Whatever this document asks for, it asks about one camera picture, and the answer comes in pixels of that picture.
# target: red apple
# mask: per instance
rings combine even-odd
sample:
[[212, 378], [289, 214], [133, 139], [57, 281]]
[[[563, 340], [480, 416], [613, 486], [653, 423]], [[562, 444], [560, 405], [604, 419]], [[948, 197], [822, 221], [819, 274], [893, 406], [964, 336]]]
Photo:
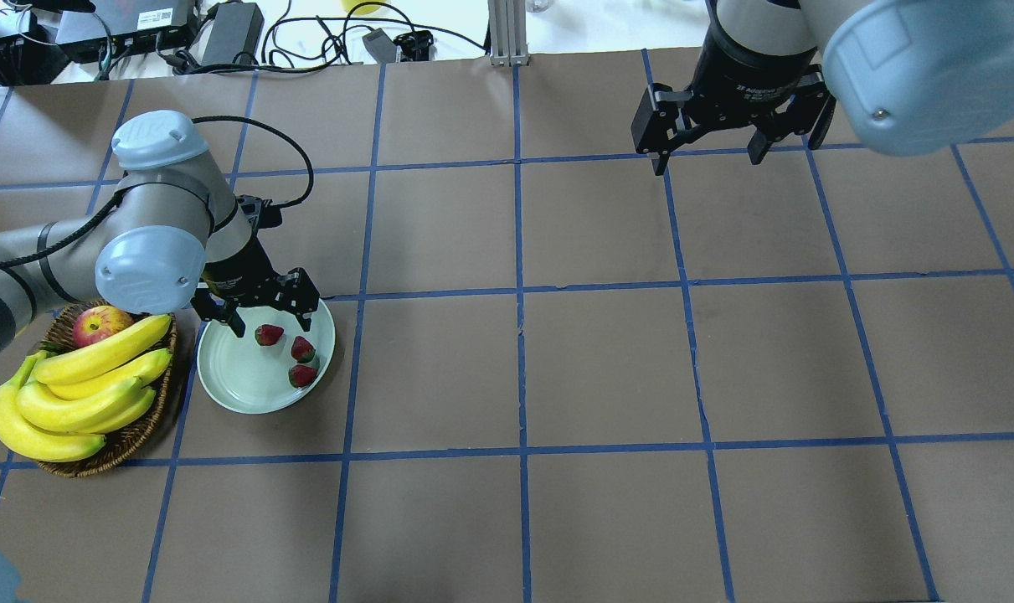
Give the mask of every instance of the red apple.
[[117, 332], [132, 324], [135, 324], [135, 319], [120, 308], [93, 306], [74, 319], [71, 338], [74, 340], [75, 348], [85, 348], [90, 344], [96, 344], [97, 341], [104, 340], [105, 336], [116, 335]]

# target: fruit basket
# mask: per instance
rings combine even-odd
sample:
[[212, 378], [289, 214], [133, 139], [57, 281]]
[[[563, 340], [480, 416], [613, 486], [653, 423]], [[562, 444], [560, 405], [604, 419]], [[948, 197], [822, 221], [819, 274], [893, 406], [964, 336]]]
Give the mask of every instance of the fruit basket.
[[[67, 306], [67, 308], [56, 316], [56, 320], [54, 320], [54, 323], [52, 323], [49, 330], [45, 333], [45, 338], [41, 341], [37, 348], [56, 352], [58, 355], [73, 351], [74, 340], [71, 333], [74, 330], [74, 320], [77, 319], [83, 310], [104, 304], [105, 301], [89, 301], [85, 302], [85, 304]], [[133, 317], [135, 321], [139, 321], [144, 319], [144, 317], [148, 317], [148, 314]], [[153, 400], [150, 409], [147, 409], [146, 414], [135, 420], [134, 423], [128, 424], [127, 427], [121, 427], [116, 432], [105, 434], [104, 447], [100, 451], [97, 451], [96, 454], [81, 461], [37, 461], [37, 464], [43, 470], [64, 477], [85, 477], [101, 473], [113, 469], [114, 466], [120, 465], [121, 462], [131, 458], [140, 447], [143, 447], [150, 440], [154, 432], [157, 431], [157, 428], [161, 426], [163, 420], [172, 414], [169, 405], [177, 403], [175, 400], [178, 399], [178, 396], [174, 395], [173, 389], [175, 386], [183, 387], [182, 381], [185, 375], [175, 375], [172, 378], [172, 371], [176, 365], [175, 345], [178, 340], [178, 331], [175, 323], [175, 316], [172, 314], [172, 321], [170, 321], [168, 332], [165, 332], [165, 335], [160, 341], [148, 348], [148, 350], [168, 348], [168, 351], [172, 353], [172, 362], [165, 369], [165, 373], [153, 382], [152, 385], [157, 390], [157, 396]]]

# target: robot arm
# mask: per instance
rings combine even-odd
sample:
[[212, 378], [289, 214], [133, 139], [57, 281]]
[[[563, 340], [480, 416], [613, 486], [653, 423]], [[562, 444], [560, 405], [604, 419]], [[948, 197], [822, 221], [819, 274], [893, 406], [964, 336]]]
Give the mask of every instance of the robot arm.
[[[0, 233], [0, 351], [40, 312], [97, 297], [129, 312], [193, 302], [202, 319], [239, 336], [235, 308], [273, 306], [308, 329], [318, 292], [302, 268], [273, 270], [256, 230], [261, 200], [235, 198], [188, 118], [161, 110], [129, 120], [113, 152], [127, 174], [100, 219]], [[74, 241], [51, 250], [65, 238]]]
[[754, 126], [752, 164], [790, 134], [818, 148], [835, 98], [865, 146], [897, 156], [1014, 118], [1014, 0], [709, 0], [709, 12], [692, 83], [649, 85], [633, 119], [657, 175], [716, 130]]

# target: bunch of bananas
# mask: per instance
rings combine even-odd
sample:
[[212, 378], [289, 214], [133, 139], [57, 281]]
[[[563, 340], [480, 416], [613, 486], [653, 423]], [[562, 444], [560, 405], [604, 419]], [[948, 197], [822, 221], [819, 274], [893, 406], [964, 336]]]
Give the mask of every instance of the bunch of bananas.
[[104, 434], [142, 417], [156, 392], [147, 385], [170, 363], [146, 352], [170, 325], [150, 316], [66, 355], [27, 356], [0, 386], [0, 440], [37, 461], [80, 461], [104, 447]]

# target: strawberry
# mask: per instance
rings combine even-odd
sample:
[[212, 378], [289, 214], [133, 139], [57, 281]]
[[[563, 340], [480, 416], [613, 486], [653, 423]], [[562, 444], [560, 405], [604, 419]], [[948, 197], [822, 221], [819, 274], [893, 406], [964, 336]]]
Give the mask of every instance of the strawberry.
[[291, 358], [302, 364], [310, 363], [316, 356], [316, 350], [309, 344], [309, 341], [302, 335], [295, 337], [295, 344], [291, 344]]
[[274, 346], [284, 335], [284, 329], [274, 324], [262, 324], [254, 331], [258, 346]]
[[291, 387], [304, 387], [316, 377], [316, 370], [306, 365], [295, 365], [287, 371], [287, 380], [291, 382]]

